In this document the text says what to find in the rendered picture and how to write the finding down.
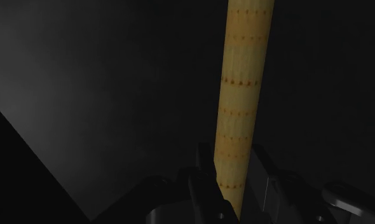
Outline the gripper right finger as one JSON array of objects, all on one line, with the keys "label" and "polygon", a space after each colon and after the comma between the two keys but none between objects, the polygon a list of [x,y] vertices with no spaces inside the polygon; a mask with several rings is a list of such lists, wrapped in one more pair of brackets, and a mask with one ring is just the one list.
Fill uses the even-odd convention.
[{"label": "gripper right finger", "polygon": [[375,224],[374,197],[341,181],[314,188],[277,168],[259,144],[250,151],[247,181],[266,224]]}]

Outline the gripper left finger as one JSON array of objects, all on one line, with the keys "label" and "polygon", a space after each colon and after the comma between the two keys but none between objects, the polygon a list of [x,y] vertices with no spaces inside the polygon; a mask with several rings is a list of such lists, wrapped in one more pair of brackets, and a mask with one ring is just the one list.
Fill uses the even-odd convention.
[{"label": "gripper left finger", "polygon": [[239,224],[216,181],[212,150],[200,143],[196,165],[182,168],[172,181],[143,179],[99,214],[93,224]]}]

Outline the yellow dotted cylinder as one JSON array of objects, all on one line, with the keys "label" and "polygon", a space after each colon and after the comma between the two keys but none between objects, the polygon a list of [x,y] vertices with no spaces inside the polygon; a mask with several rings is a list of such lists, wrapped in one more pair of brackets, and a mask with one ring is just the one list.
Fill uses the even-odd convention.
[{"label": "yellow dotted cylinder", "polygon": [[214,164],[240,215],[275,0],[228,0]]}]

